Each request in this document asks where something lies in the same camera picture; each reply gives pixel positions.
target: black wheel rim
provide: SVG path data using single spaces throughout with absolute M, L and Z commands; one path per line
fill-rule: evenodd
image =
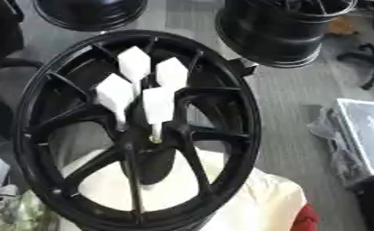
M 147 0 L 106 1 L 33 0 L 36 12 L 48 23 L 80 32 L 101 32 L 116 29 L 136 20 L 146 9 Z
M 91 103 L 96 83 L 109 72 L 118 72 L 116 54 L 132 45 L 145 48 L 159 60 L 176 56 L 190 67 L 189 87 L 176 93 L 175 119 L 166 123 L 164 142 L 155 148 L 160 150 L 169 145 L 179 149 L 193 169 L 200 193 L 181 205 L 154 212 L 144 212 L 141 206 L 143 201 L 138 192 L 140 188 L 133 155 L 136 151 L 146 151 L 145 143 L 135 143 L 134 140 L 147 140 L 148 133 L 138 122 L 135 125 L 131 123 L 123 133 L 118 132 L 113 115 L 102 106 Z M 87 66 L 91 60 L 105 65 L 104 71 L 98 69 L 100 73 L 94 73 L 93 79 L 73 79 L 73 73 L 81 71 L 81 67 Z M 56 97 L 56 88 L 60 90 L 57 94 L 64 97 L 68 105 L 69 96 L 80 103 L 68 109 L 61 98 Z M 215 129 L 188 125 L 184 115 L 189 104 L 213 119 Z M 134 107 L 130 107 L 134 109 L 130 109 L 128 116 L 138 117 L 133 115 L 137 106 L 135 103 Z M 82 167 L 80 172 L 63 179 L 56 165 L 52 164 L 55 160 L 50 154 L 48 136 L 60 127 L 84 121 L 100 124 L 115 144 Z M 190 39 L 164 32 L 115 32 L 74 45 L 33 77 L 15 117 L 14 149 L 23 175 L 33 191 L 47 206 L 79 226 L 96 230 L 187 230 L 208 220 L 244 184 L 257 158 L 260 127 L 257 103 L 248 85 L 215 51 Z M 218 140 L 230 147 L 228 162 L 211 184 L 193 149 L 193 142 L 199 140 Z M 74 190 L 76 187 L 73 186 L 79 185 L 92 172 L 108 163 L 123 160 L 134 173 L 128 177 L 133 211 L 105 208 Z

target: floor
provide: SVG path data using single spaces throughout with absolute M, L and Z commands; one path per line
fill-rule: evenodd
M 70 32 L 40 18 L 31 0 L 18 0 L 26 14 L 23 31 L 27 48 L 17 56 L 47 61 L 74 42 L 96 33 Z M 237 55 L 226 47 L 214 30 L 214 16 L 221 0 L 151 0 L 146 12 L 124 29 L 151 29 L 174 32 L 202 42 L 225 58 Z M 335 56 L 360 42 L 374 42 L 368 19 L 351 17 L 360 35 L 327 37 L 318 60 L 300 69 L 260 67 L 247 82 L 260 105 L 263 142 L 257 167 L 299 183 L 320 215 L 320 231 L 365 231 L 355 198 L 346 191 L 330 168 L 325 143 L 312 136 L 306 125 L 319 106 L 328 106 L 337 97 L 374 100 L 374 88 L 364 91 L 357 83 L 368 69 L 336 61 Z M 33 70 L 22 69 L 15 76 L 1 73 L 5 100 L 17 105 Z M 0 152 L 11 158 L 11 144 L 0 144 Z

